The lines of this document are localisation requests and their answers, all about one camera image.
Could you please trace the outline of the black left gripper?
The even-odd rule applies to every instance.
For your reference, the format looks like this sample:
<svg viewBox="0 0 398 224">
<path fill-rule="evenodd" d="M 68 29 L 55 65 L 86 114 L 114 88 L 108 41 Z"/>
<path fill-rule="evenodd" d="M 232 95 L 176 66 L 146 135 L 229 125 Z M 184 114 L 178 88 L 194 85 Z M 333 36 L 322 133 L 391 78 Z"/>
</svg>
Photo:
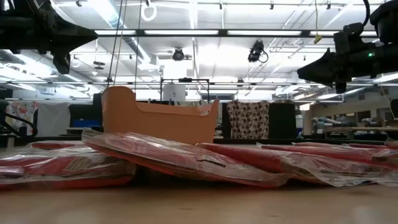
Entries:
<svg viewBox="0 0 398 224">
<path fill-rule="evenodd" d="M 69 51 L 67 51 L 66 38 L 62 31 L 67 27 L 67 22 L 58 14 L 39 14 L 37 16 L 39 27 L 36 51 L 44 55 L 47 52 L 53 56 L 53 65 L 61 74 L 70 73 L 70 53 L 82 45 L 98 38 L 98 34 L 82 26 L 72 26 L 69 37 Z"/>
</svg>

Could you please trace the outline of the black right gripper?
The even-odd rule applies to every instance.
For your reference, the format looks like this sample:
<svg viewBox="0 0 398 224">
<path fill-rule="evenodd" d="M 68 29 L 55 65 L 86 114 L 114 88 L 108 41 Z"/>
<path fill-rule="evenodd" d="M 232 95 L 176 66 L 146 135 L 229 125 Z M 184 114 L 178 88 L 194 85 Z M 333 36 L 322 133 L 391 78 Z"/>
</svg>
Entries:
<svg viewBox="0 0 398 224">
<path fill-rule="evenodd" d="M 374 57 L 376 56 L 375 49 L 375 44 L 366 44 L 365 47 L 356 49 L 354 52 L 337 55 L 332 72 L 331 63 L 334 60 L 335 53 L 327 48 L 326 52 L 318 60 L 299 68 L 297 70 L 298 77 L 308 82 L 315 82 L 325 86 L 333 86 L 335 81 L 336 92 L 344 93 L 347 83 L 352 78 L 377 77 L 377 74 L 373 72 Z"/>
</svg>

